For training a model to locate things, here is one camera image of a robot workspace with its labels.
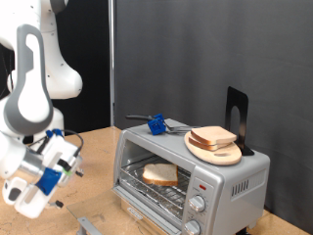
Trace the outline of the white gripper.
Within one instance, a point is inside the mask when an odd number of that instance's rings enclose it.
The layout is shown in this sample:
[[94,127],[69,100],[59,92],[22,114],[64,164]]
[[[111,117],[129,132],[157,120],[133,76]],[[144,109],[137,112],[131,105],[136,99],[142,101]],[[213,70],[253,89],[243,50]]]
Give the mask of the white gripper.
[[[79,168],[82,158],[78,148],[62,136],[48,139],[41,153],[25,146],[21,141],[1,136],[1,177],[5,180],[2,196],[6,204],[17,212],[36,218],[48,206],[59,187],[65,187],[74,173],[84,176]],[[61,201],[49,204],[60,210]]]

